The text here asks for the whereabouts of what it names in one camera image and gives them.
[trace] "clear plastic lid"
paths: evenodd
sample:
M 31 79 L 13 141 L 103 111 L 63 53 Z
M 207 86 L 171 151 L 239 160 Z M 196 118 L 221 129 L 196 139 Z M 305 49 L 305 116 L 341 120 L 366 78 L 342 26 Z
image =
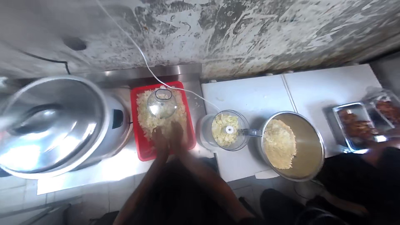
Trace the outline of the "clear plastic lid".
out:
M 147 99 L 150 114 L 160 119 L 172 116 L 177 107 L 175 97 L 168 89 L 157 89 Z

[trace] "white countertop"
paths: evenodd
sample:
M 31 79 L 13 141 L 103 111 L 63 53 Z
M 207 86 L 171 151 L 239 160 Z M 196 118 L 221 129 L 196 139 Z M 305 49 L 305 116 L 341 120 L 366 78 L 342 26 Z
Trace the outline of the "white countertop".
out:
M 370 87 L 379 88 L 381 85 L 369 65 L 202 84 L 203 95 L 207 100 L 220 110 L 232 109 L 242 113 L 251 128 L 259 128 L 269 116 L 278 111 L 297 109 L 320 131 L 326 147 L 326 157 L 339 154 L 340 149 L 323 109 L 359 101 Z M 216 110 L 206 105 L 206 112 L 216 113 Z M 277 175 L 260 159 L 252 141 L 236 152 L 220 148 L 213 151 L 217 154 L 221 177 L 226 182 L 253 175 L 257 178 Z

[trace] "metal pot lid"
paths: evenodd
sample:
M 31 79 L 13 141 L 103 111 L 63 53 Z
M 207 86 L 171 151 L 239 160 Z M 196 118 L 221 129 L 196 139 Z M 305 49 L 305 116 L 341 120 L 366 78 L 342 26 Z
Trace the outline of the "metal pot lid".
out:
M 44 78 L 14 94 L 2 111 L 9 125 L 0 131 L 0 164 L 41 172 L 93 145 L 106 106 L 91 85 L 74 76 Z

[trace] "red tray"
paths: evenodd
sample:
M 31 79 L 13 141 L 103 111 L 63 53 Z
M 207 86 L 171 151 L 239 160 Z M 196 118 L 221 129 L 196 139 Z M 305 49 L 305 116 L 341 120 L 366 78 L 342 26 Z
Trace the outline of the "red tray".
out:
M 179 81 L 173 81 L 173 82 L 168 82 L 166 83 L 169 86 L 174 86 L 177 88 L 183 88 L 183 84 Z M 152 159 L 155 159 L 157 156 L 156 151 L 152 151 L 151 148 L 153 147 L 152 141 L 147 141 L 147 138 L 144 136 L 144 132 L 142 128 L 139 125 L 138 121 L 138 105 L 136 104 L 136 99 L 138 97 L 138 94 L 145 92 L 146 90 L 154 90 L 156 88 L 159 88 L 162 86 L 162 84 L 154 84 L 154 85 L 148 85 L 148 86 L 143 86 L 143 87 L 137 87 L 132 89 L 130 92 L 130 102 L 132 106 L 132 121 L 133 121 L 133 131 L 135 133 L 135 142 L 136 142 L 136 149 L 138 153 L 138 158 L 145 162 L 149 161 Z M 186 99 L 186 94 L 185 91 L 183 90 L 178 90 L 182 94 L 182 101 L 183 104 L 185 105 L 186 109 L 186 123 L 187 123 L 187 132 L 188 132 L 188 146 L 187 149 L 192 149 L 196 145 L 196 135 L 193 130 L 193 124 L 192 124 L 192 119 L 190 117 L 190 112 L 189 112 L 189 107 L 188 107 L 188 101 Z

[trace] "kitchen counter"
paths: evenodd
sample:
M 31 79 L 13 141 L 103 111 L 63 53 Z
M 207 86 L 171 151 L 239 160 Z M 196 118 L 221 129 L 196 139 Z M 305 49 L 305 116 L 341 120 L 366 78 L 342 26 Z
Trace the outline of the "kitchen counter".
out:
M 185 89 L 191 90 L 200 96 L 202 96 L 199 82 L 201 70 L 201 64 L 152 68 L 152 71 L 161 81 L 180 81 L 183 83 Z M 113 92 L 130 112 L 130 89 L 136 86 L 158 83 L 152 78 L 150 72 L 143 68 L 77 75 L 96 82 L 105 91 Z M 186 96 L 193 127 L 195 128 L 197 121 L 206 114 L 204 101 L 192 93 L 187 93 Z M 71 171 L 56 177 L 39 179 L 37 194 L 40 195 L 99 182 L 117 181 L 147 172 L 153 160 L 147 162 L 139 160 L 136 153 L 132 125 L 128 137 L 126 145 L 113 157 L 104 159 L 98 164 L 84 169 Z M 199 143 L 190 151 L 199 157 L 214 157 L 211 151 L 202 147 Z
M 220 110 L 236 110 L 249 121 L 251 128 L 259 126 L 272 114 L 290 110 L 308 118 L 321 133 L 325 156 L 341 153 L 325 118 L 324 109 L 360 100 L 367 89 L 381 87 L 369 65 L 347 66 L 292 74 L 280 74 L 241 80 L 206 83 L 200 86 L 201 64 L 154 67 L 152 70 L 163 82 L 181 81 L 185 89 L 192 90 L 217 105 Z M 81 74 L 104 89 L 116 93 L 130 109 L 130 88 L 155 84 L 146 68 Z M 207 113 L 215 109 L 187 93 L 193 127 Z M 271 178 L 277 174 L 260 160 L 254 141 L 236 152 L 220 148 L 206 149 L 198 143 L 191 153 L 202 157 L 216 154 L 221 177 L 233 181 L 255 175 Z M 131 134 L 125 147 L 115 156 L 100 163 L 57 177 L 38 181 L 38 194 L 59 191 L 98 182 L 116 181 L 146 172 L 152 161 L 141 162 Z
M 321 133 L 325 157 L 331 157 L 341 153 L 342 148 L 336 143 L 324 111 L 359 101 L 369 89 L 380 87 L 370 66 L 364 64 L 206 83 L 202 84 L 202 91 L 220 110 L 242 113 L 253 129 L 259 129 L 266 119 L 279 111 L 302 114 Z M 209 105 L 206 105 L 206 112 L 216 113 Z M 260 160 L 257 139 L 251 138 L 247 146 L 234 152 L 210 148 L 217 155 L 220 175 L 226 182 L 253 175 L 264 179 L 278 176 Z

